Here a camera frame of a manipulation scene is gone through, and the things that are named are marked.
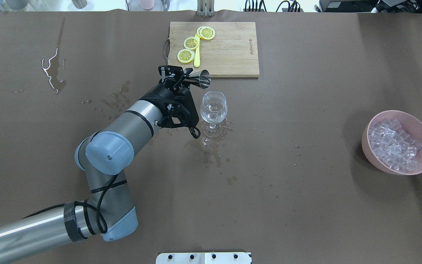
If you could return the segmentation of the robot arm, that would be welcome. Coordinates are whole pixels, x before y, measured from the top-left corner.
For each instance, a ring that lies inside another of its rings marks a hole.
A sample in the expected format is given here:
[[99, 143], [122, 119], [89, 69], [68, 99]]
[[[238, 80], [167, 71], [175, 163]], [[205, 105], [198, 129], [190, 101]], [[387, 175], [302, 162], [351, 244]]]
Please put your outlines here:
[[75, 161], [86, 174], [91, 197], [50, 206], [0, 227], [0, 264], [101, 235], [122, 239], [138, 227], [125, 168], [161, 128], [186, 127], [197, 139], [198, 112], [190, 91], [207, 89], [207, 70], [159, 66], [161, 79], [105, 129], [82, 141]]

